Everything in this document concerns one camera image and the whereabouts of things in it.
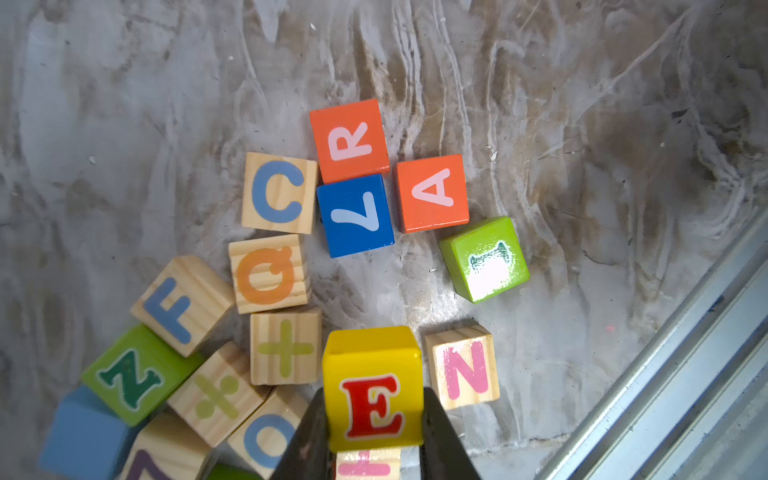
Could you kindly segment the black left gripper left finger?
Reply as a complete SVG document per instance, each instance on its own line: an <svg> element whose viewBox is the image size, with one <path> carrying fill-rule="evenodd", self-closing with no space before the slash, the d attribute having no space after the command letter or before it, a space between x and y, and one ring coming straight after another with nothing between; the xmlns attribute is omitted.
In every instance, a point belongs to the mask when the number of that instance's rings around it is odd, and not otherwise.
<svg viewBox="0 0 768 480"><path fill-rule="evenodd" d="M332 453L324 389L320 388L309 403L296 433L274 470L272 480L332 478Z"/></svg>

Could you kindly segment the yellow E block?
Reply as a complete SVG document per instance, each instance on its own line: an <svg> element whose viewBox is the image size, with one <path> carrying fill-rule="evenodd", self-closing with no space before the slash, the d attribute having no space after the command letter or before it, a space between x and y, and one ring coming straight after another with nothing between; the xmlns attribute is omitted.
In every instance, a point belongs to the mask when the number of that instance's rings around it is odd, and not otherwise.
<svg viewBox="0 0 768 480"><path fill-rule="evenodd" d="M333 453L423 444L422 351L410 328L333 331L322 370Z"/></svg>

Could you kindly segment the orange A block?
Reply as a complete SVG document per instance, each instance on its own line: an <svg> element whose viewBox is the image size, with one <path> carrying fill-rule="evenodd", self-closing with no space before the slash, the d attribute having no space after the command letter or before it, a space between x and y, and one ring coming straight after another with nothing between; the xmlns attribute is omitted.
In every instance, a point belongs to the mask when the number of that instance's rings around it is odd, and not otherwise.
<svg viewBox="0 0 768 480"><path fill-rule="evenodd" d="M398 163L395 178L403 233L469 222L466 178L460 154Z"/></svg>

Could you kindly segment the orange R block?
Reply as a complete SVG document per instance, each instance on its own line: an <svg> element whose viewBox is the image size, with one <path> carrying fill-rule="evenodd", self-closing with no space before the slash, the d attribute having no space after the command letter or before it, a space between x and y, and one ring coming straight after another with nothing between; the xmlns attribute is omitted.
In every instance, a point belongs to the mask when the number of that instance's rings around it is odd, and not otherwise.
<svg viewBox="0 0 768 480"><path fill-rule="evenodd" d="M324 184L388 174L379 102L369 99L309 113Z"/></svg>

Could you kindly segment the green two block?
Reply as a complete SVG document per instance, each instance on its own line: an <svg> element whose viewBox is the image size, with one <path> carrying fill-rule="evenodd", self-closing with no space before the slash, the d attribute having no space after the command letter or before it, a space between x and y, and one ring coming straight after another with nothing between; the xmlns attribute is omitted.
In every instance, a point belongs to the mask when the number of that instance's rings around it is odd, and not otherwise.
<svg viewBox="0 0 768 480"><path fill-rule="evenodd" d="M226 464L216 464L208 473L206 480L262 480L262 477L249 470Z"/></svg>

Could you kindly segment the wooden pink N block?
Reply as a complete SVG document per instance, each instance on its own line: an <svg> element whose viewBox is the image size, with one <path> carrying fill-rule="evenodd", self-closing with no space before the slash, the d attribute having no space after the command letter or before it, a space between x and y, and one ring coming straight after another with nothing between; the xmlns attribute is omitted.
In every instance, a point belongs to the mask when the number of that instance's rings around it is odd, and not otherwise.
<svg viewBox="0 0 768 480"><path fill-rule="evenodd" d="M446 410L500 397L492 334L479 324L425 337L431 385Z"/></svg>

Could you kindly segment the wooden green cross block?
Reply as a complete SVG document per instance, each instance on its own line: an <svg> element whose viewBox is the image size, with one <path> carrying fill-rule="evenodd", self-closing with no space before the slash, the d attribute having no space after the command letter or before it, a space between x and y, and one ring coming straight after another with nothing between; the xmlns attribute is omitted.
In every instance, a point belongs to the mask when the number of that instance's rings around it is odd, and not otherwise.
<svg viewBox="0 0 768 480"><path fill-rule="evenodd" d="M229 341L169 397L167 404L215 448L267 400L271 391L270 386L250 383L250 357Z"/></svg>

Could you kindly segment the wooden purple seven block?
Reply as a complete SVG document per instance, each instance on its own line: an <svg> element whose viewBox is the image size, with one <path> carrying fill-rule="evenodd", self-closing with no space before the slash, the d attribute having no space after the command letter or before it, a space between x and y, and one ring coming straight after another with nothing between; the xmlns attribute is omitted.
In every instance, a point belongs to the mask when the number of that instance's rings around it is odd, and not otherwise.
<svg viewBox="0 0 768 480"><path fill-rule="evenodd" d="M163 412L138 433L119 479L200 479L211 453L184 420Z"/></svg>

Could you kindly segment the green Z block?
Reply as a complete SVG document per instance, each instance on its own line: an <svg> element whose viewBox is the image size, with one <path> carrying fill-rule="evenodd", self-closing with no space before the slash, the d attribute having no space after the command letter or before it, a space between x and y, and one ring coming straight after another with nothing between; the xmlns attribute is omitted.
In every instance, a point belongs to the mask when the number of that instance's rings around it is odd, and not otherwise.
<svg viewBox="0 0 768 480"><path fill-rule="evenodd" d="M82 374L83 383L127 425L143 422L203 363L179 354L143 324L121 336Z"/></svg>

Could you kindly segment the wooden orange Q block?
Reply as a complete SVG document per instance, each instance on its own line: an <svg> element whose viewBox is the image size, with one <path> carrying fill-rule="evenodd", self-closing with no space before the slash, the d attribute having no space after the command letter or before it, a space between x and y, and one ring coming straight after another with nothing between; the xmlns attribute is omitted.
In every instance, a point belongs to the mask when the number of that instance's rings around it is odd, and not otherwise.
<svg viewBox="0 0 768 480"><path fill-rule="evenodd" d="M239 314L309 303L308 263L298 234L232 242L228 254Z"/></svg>

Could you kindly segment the wooden blue F block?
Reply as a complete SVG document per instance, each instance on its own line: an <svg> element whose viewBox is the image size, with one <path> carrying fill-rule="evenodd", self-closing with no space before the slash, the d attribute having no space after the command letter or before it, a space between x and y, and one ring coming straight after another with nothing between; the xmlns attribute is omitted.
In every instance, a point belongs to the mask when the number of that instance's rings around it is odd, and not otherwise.
<svg viewBox="0 0 768 480"><path fill-rule="evenodd" d="M235 304L232 285L196 256L172 259L131 314L183 357L196 353Z"/></svg>

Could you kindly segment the green I block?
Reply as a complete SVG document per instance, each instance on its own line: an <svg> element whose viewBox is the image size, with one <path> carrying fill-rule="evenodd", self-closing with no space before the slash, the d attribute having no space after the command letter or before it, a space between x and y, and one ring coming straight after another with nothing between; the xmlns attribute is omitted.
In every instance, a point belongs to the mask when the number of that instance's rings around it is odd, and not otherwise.
<svg viewBox="0 0 768 480"><path fill-rule="evenodd" d="M530 272L509 217L486 219L439 242L458 295L479 303L517 287Z"/></svg>

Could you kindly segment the light blue block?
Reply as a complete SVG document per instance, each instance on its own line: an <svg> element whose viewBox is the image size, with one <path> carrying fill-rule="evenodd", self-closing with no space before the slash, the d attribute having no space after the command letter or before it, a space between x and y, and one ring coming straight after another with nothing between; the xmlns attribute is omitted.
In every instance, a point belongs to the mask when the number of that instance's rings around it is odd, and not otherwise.
<svg viewBox="0 0 768 480"><path fill-rule="evenodd" d="M142 427L127 425L80 386L59 404L38 466L68 479L116 479Z"/></svg>

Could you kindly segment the blue L block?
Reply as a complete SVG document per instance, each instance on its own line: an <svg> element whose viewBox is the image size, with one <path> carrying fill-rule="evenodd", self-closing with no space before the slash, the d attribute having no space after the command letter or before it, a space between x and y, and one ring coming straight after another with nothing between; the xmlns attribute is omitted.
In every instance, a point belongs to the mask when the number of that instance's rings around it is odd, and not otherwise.
<svg viewBox="0 0 768 480"><path fill-rule="evenodd" d="M381 174L320 186L317 200L331 258L395 244Z"/></svg>

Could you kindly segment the wooden blue C block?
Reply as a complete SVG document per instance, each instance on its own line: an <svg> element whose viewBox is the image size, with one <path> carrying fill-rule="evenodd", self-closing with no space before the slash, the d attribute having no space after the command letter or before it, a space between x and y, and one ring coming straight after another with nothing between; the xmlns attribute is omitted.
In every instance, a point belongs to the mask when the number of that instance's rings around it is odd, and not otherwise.
<svg viewBox="0 0 768 480"><path fill-rule="evenodd" d="M243 227L309 235L315 217L319 166L314 160L248 152Z"/></svg>

